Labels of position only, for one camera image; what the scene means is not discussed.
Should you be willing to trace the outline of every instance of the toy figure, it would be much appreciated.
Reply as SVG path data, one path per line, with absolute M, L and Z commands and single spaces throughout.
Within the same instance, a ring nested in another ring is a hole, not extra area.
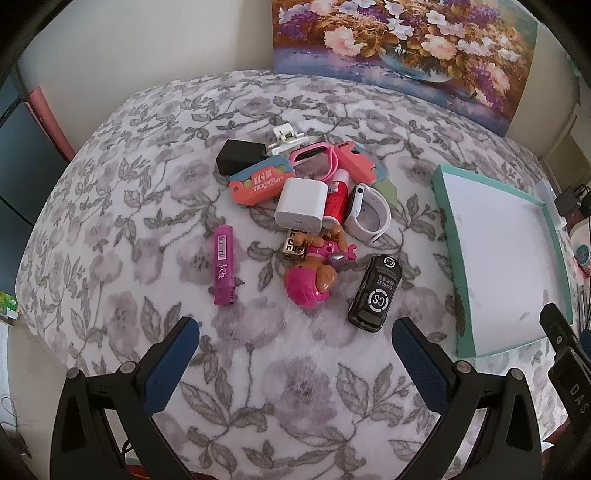
M 299 232 L 294 245 L 308 244 L 304 261 L 285 271 L 283 281 L 288 297 L 304 309 L 319 306 L 330 297 L 330 289 L 336 284 L 338 275 L 335 266 L 356 260 L 357 245 L 349 246 L 345 232 L 335 225 L 325 238 Z

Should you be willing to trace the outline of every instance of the red tube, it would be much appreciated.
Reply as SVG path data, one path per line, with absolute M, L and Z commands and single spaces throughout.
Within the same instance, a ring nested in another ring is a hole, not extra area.
M 346 170 L 335 172 L 335 176 L 329 184 L 329 194 L 324 207 L 324 228 L 343 223 L 349 200 L 349 180 L 350 176 Z

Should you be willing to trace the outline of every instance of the white power adapter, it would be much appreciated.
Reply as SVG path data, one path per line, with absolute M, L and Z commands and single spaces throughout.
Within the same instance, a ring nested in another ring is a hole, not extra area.
M 319 233 L 322 230 L 328 185 L 322 181 L 287 179 L 275 210 L 277 225 Z

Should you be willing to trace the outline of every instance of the pink lighter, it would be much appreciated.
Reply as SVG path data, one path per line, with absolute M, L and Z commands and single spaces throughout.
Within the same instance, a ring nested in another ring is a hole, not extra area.
M 229 225 L 216 227 L 213 232 L 213 293 L 215 305 L 234 303 L 234 230 Z

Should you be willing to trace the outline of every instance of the white clip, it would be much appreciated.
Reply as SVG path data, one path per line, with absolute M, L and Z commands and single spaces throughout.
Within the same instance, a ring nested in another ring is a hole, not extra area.
M 267 147 L 267 155 L 279 155 L 286 151 L 297 150 L 310 144 L 310 139 L 304 135 L 295 132 L 290 124 L 280 125 L 273 129 L 277 139 L 276 143 Z

